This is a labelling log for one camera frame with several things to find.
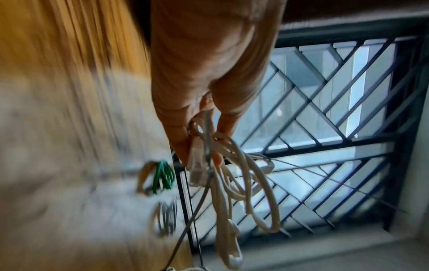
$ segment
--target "white cord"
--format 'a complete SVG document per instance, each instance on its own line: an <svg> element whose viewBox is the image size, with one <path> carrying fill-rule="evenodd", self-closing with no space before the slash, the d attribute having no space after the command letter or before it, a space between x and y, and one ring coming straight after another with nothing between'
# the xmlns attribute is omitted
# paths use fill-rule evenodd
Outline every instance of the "white cord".
<svg viewBox="0 0 429 271"><path fill-rule="evenodd" d="M202 127L202 119L194 118L192 121L191 132L198 136L198 138L204 140L203 133L198 130L199 126ZM243 264L243 256L237 241L237 236L240 232L237 225L232 220L232 200L244 201L246 215L252 215L256 225L263 231L270 233L279 231L280 214L278 205L271 185L265 176L274 169L274 163L263 156L244 153L234 140L222 133L216 132L213 134L211 145L213 151L223 155L231 163L241 169L243 172L244 188L222 162L220 167L215 169L211 180L207 180L207 183L204 183L206 189L195 209L195 213L189 220L188 225L186 225L184 233L188 231L190 224L194 221L195 215L198 213L206 197L206 190L210 187L213 207L216 212L215 246L217 253L229 269L238 270ZM255 159L263 160L267 165L258 167L254 161ZM252 180L257 183L253 188ZM272 221L271 225L268 225L264 219L258 217L253 210L252 196L261 190L264 190L268 200Z"/></svg>

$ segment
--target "black metal frame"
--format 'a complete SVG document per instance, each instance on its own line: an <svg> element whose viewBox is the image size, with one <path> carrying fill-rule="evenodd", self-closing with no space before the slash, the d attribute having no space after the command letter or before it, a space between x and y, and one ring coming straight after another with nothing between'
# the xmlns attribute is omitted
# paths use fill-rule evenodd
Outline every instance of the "black metal frame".
<svg viewBox="0 0 429 271"><path fill-rule="evenodd" d="M312 29L294 29L281 31L276 43L276 48L280 47L289 47L295 46L296 49L294 53L302 60L302 62L316 74L317 79L321 82L321 86L310 96L307 97L291 80L288 76L283 73L274 63L270 65L274 68L274 74L269 78L268 82L274 77L275 74L279 74L285 81L289 82L289 88L285 91L281 99L273 106L268 114L262 119L262 121L252 130L250 135L248 135L241 146L251 138L251 136L260 128L263 122L268 119L270 114L276 109L276 107L290 94L292 89L296 91L301 98L305 100L304 104L297 110L297 112L287 121L280 130L275 134L275 136L266 144L263 148L262 154L268 158L280 158L287 157L298 154L313 153L325 150L335 150L346 147L359 147L375 143L394 143L395 147L392 153L387 153L384 155L379 155L385 157L384 161L373 170L346 198L344 198L333 210L331 210L326 216L321 217L315 212L334 192L339 189L342 185L345 184L356 172L359 171L372 157L363 157L355 159L360 161L360 164L349 173L349 175L342 180L336 189L332 191L325 200L320 202L317 206L312 208L312 210L319 215L326 223L323 225L312 225L311 227L295 220L292 215L295 210L297 210L301 205L305 205L305 200L308 199L318 187L320 187L326 180L332 176L336 170L338 170L343 163L346 161L336 162L336 167L333 171L326 173L324 180L316 187L313 187L313 191L307 195L307 197L300 201L300 204L292 210L289 215L283 218L285 221L287 218L294 219L298 224L302 226L302 229L296 229L289 232L279 233L282 236L290 235L302 235L302 232L326 232L332 229L338 229L343 227L353 227L360 224L372 223L372 222L383 222L384 229L389 230L392 224L392 220L395 214L395 209L392 208L392 205L397 205L399 201L400 192L404 183L404 178L406 170L408 167L408 162L411 156L412 147L414 145L419 120L423 110L423 103L425 99L426 89L429 83L429 66L427 62L429 60L429 41L426 40L426 30L428 26L428 18L419 18L419 19L397 19L397 20L385 20L377 21L371 23L359 23L359 24L349 24L349 25L338 25L338 26L329 26L321 28L312 28ZM326 117L326 113L332 108L332 106L350 89L350 87L357 81L357 79L371 66L372 63L377 59L378 56L393 42L396 42L397 37L405 36L416 36L409 40L402 41L397 43L396 47L396 58L394 59L393 64L390 68L364 93L363 97L349 110L344 116L340 118L339 121L333 123L329 118ZM327 108L320 110L312 101L317 96L317 94L322 90L322 88L334 77L334 75L339 71L339 69L353 56L354 52L362 46L367 39L375 38L386 38L387 41L383 43L382 48L375 54L375 56L368 61L368 63L362 68L362 70L350 81L347 86L341 90L341 94L338 95ZM347 42L347 41L357 41L356 46L353 48L352 52L346 57L342 58L332 46L335 42ZM338 62L338 67L327 77L324 78L316 68L306 59L306 57L298 50L298 46L305 45L314 45L314 44L327 44L328 51L331 53L334 59ZM391 76L391 86L389 93L386 98L362 121L362 123L353 131L349 136L344 135L340 130L339 126L347 120L350 114L363 103L363 101L369 97L371 93L387 78L388 75ZM325 121L326 123L336 131L340 137L341 141L338 142L329 142L321 143L316 138L314 138L310 132L308 132L303 125L301 125L296 118L299 114L307 107L311 106ZM386 107L385 120L380 129L375 132L373 136L366 138L354 138L354 135L357 134L382 108ZM297 124L303 129L303 131L315 142L312 146L302 146L291 148L288 145L287 149L282 150L268 150L268 147L278 138L280 135L291 125L292 122L296 121ZM177 157L173 158L174 167L176 171L176 176L178 180L180 199L182 204L182 209L184 210L185 223L189 221L189 215L187 213L188 206L192 210L192 205L187 203L185 198L185 193L189 199L192 196L189 193L189 189L184 187L181 172L185 169L178 161ZM332 223L329 221L329 218L335 212L335 210L347 201L354 193L361 192L359 189L366 184L366 182L371 179L371 177L379 173L382 169L385 168L387 164L390 164L390 170L388 174L383 178L383 180L376 185L369 193L365 194L363 199L359 201L351 210L349 210L346 215L344 215L339 221ZM374 194L380 189L384 188L384 193L381 199L378 199L378 203L375 204L365 215L361 216L358 219L350 218L351 215L358 210L358 208L365 203L369 198L374 198ZM281 204L288 196L293 196L286 191L286 197L282 199L279 204ZM193 229L195 233L197 228L194 225ZM245 234L240 237L240 242L246 242L248 244L253 243L255 240L264 239L264 240L279 240L276 234L254 236L253 233L256 231L254 228L250 233ZM201 239L198 238L198 234L193 236L192 233L188 232L189 243L191 246L192 253L200 253L200 242L204 241L208 233L203 236Z"/></svg>

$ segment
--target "wooden surface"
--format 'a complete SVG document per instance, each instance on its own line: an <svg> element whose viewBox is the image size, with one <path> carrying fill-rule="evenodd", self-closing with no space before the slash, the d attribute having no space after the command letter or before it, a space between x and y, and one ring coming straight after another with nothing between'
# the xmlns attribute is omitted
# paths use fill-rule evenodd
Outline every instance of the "wooden surface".
<svg viewBox="0 0 429 271"><path fill-rule="evenodd" d="M122 174L171 160L125 0L0 0L0 63L0 270L163 268L177 236L152 215L177 190Z"/></svg>

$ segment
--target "hand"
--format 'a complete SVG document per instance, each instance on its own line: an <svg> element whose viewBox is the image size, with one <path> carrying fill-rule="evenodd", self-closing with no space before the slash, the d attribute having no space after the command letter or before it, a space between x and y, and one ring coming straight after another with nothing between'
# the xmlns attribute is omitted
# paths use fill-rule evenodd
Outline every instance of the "hand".
<svg viewBox="0 0 429 271"><path fill-rule="evenodd" d="M232 136L257 96L285 0L153 0L152 101L186 166L188 125L204 110L221 112L217 131ZM220 155L214 156L219 166Z"/></svg>

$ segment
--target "wooden panel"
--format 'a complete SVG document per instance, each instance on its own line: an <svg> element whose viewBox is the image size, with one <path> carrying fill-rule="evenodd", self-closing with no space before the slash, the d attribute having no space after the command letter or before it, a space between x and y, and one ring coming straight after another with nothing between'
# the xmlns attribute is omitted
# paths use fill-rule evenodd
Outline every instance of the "wooden panel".
<svg viewBox="0 0 429 271"><path fill-rule="evenodd" d="M120 174L171 160L149 60L125 0L0 0L1 270L167 262L177 236L152 215L177 190L137 195ZM190 265L185 244L174 266Z"/></svg>

